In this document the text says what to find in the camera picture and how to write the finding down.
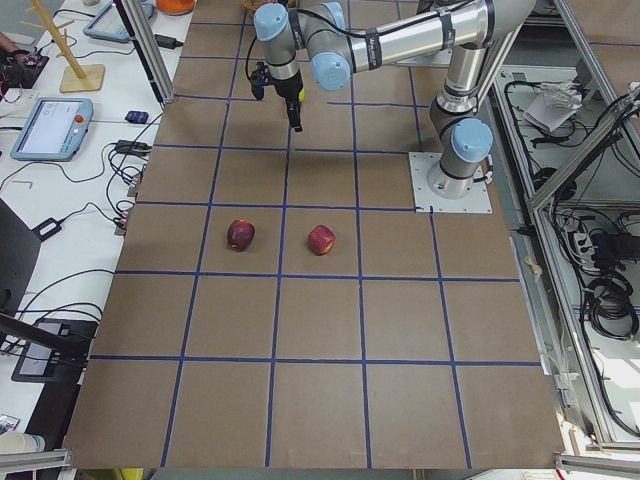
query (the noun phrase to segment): wooden rod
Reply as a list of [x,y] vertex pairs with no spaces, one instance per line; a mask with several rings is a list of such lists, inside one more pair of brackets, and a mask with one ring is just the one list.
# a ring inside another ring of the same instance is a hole
[[76,77],[80,79],[87,78],[87,74],[78,63],[78,60],[76,60],[76,57],[73,56],[69,45],[67,45],[67,42],[65,42],[62,35],[60,35],[58,28],[56,27],[55,23],[53,23],[53,20],[49,16],[47,10],[42,5],[41,0],[29,1],[31,2],[31,5],[33,5],[33,8],[38,12],[42,23],[44,23],[47,30],[49,30],[49,33],[51,34],[51,37],[53,37],[53,41],[58,45],[60,52],[64,55],[64,58],[67,59],[67,62],[69,62],[69,65],[73,69],[73,72],[76,74]]

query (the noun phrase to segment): orange object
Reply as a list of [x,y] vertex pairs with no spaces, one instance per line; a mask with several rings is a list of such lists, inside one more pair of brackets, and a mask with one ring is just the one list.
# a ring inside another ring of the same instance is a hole
[[193,10],[196,0],[156,0],[158,10],[168,15],[184,15]]

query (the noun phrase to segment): wooden stand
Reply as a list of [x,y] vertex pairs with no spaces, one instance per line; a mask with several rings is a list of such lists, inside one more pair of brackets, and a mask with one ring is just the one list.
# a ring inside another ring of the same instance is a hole
[[104,65],[84,65],[82,70],[85,78],[78,77],[71,67],[64,69],[60,93],[95,92],[102,88]]
[[[76,93],[76,92],[95,92],[102,88],[102,82],[104,80],[104,65],[84,65],[80,66],[76,57],[73,56],[69,45],[67,44],[67,29],[65,27],[71,25],[73,20],[64,22],[61,25],[56,25],[49,16],[49,13],[42,5],[41,0],[30,0],[32,7],[27,9],[27,13],[37,12],[44,23],[44,26],[37,25],[30,22],[22,22],[32,27],[48,30],[60,49],[58,56],[64,56],[69,66],[65,69],[60,84],[61,93]],[[60,29],[64,28],[64,35],[60,34]]]

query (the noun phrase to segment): tablet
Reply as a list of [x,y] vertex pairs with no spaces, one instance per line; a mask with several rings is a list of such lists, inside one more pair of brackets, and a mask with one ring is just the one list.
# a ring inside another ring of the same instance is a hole
[[80,148],[93,115],[87,98],[40,98],[36,102],[11,157],[27,161],[69,160]]
[[[140,5],[142,6],[145,17],[151,18],[154,12],[153,5],[145,1],[141,1]],[[127,43],[129,41],[129,33],[124,27],[118,9],[113,2],[105,5],[95,18],[82,29],[82,32],[88,37],[99,40],[109,40],[118,43]]]

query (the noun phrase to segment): metal bracket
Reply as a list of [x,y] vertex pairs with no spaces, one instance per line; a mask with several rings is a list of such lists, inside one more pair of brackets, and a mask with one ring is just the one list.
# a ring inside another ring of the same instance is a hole
[[71,466],[71,451],[0,455],[0,475]]
[[[458,200],[442,198],[431,190],[427,184],[427,174],[429,169],[440,160],[441,155],[440,153],[409,153],[416,212],[429,213],[433,210],[445,213],[492,213],[485,182],[474,183],[467,195]],[[476,178],[483,176],[482,169],[478,168]]]

